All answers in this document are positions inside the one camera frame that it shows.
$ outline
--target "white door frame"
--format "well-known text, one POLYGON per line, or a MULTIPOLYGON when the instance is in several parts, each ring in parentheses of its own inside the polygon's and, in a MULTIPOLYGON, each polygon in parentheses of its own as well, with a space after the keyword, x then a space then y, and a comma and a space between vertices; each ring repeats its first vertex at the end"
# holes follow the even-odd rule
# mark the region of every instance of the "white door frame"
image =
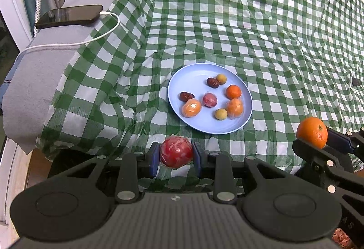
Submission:
POLYGON ((0 11, 18 49, 24 50, 33 39, 24 0, 0 0, 0 11))
POLYGON ((10 205, 21 193, 28 178, 31 153, 7 139, 0 161, 0 249, 8 248, 19 237, 10 219, 10 205))

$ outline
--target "green checkered tablecloth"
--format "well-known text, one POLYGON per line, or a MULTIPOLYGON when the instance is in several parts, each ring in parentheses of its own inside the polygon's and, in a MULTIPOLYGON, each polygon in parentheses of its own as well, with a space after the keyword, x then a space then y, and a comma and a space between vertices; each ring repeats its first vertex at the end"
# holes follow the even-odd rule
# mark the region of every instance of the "green checkered tablecloth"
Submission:
MULTIPOLYGON (((360 0, 115 0, 110 11, 122 24, 81 46, 59 82, 37 140, 49 158, 57 148, 116 158, 175 134, 292 172, 303 163, 292 142, 304 117, 341 132, 364 125, 362 87, 351 85, 352 77, 364 80, 360 0), (247 84, 253 114, 243 129, 207 135, 173 112, 169 80, 195 62, 226 67, 247 84)), ((107 16, 90 36, 115 24, 107 16)), ((192 165, 160 166, 157 179, 141 185, 208 184, 194 174, 192 165)))

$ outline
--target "orange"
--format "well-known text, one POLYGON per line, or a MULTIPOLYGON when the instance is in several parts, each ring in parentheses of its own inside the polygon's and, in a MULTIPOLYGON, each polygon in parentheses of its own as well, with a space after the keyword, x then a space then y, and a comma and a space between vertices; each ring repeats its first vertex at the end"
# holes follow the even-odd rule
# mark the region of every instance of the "orange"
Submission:
POLYGON ((321 149, 327 142, 327 129, 322 120, 310 116, 300 122, 296 136, 321 149))
POLYGON ((239 98, 241 96, 241 89, 236 85, 230 85, 227 87, 225 93, 229 99, 239 98))
POLYGON ((231 119, 240 116, 243 113, 243 102, 239 98, 234 98, 227 103, 226 111, 231 119))
POLYGON ((201 111, 201 103, 197 99, 190 99, 182 106, 182 114, 185 117, 193 117, 201 111))

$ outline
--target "plastic-wrapped apple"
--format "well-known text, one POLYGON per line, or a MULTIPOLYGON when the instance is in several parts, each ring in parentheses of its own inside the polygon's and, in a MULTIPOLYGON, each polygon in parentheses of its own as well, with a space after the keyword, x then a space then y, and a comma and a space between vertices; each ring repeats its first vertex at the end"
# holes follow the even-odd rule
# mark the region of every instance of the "plastic-wrapped apple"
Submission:
POLYGON ((206 93, 202 98, 202 104, 207 107, 214 107, 217 104, 217 98, 212 93, 206 93))
POLYGON ((239 98, 231 99, 226 106, 226 111, 231 119, 241 116, 243 113, 244 106, 243 102, 239 98))
POLYGON ((172 135, 161 144, 161 161, 167 167, 178 169, 192 157, 192 145, 185 137, 172 135))
POLYGON ((193 117, 201 111, 201 103, 197 99, 188 100, 184 106, 182 106, 182 114, 185 117, 193 117))

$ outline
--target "small yellow fruit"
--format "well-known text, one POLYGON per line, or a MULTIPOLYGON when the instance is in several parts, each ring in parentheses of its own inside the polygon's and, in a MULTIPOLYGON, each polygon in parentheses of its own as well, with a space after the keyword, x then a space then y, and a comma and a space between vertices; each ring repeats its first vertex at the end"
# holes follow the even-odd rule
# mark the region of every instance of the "small yellow fruit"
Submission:
POLYGON ((217 77, 216 77, 216 79, 220 83, 220 85, 225 84, 226 81, 227 81, 226 76, 224 74, 222 74, 222 73, 218 74, 217 77))
POLYGON ((215 111, 215 117, 218 120, 225 120, 227 118, 227 111, 224 108, 220 108, 218 110, 215 111))

